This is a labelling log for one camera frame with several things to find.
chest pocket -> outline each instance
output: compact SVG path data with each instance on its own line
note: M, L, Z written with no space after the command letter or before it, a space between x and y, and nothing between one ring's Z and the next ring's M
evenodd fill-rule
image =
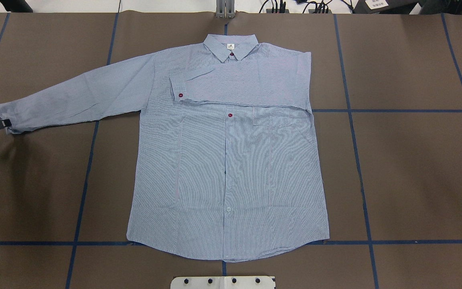
M308 118L308 112L289 106L275 108L253 108L255 126L291 126Z

light blue shirt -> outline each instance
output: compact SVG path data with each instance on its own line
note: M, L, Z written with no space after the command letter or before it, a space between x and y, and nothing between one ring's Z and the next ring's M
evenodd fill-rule
M253 260L329 238L310 67L310 53L254 35L208 35L0 104L0 117L18 134L141 110L127 238Z

shirt sleeve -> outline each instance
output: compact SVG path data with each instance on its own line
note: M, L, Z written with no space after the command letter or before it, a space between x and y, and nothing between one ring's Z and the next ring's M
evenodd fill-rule
M154 84L154 53L88 71L19 100L0 104L7 133L100 120L146 108Z
M311 112L311 53L202 67L170 76L174 101L291 106Z

shirt collar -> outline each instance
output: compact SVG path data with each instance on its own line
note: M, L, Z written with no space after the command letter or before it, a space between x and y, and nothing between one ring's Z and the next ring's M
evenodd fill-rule
M235 49L230 51L223 43L234 43ZM232 52L238 60L244 59L258 45L255 35L214 35L208 34L204 45L213 53L220 62L224 62Z

white sticker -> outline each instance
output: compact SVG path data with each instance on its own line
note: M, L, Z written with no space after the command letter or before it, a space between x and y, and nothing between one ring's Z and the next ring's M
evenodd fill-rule
M388 6L386 0L365 0L370 9L377 9Z

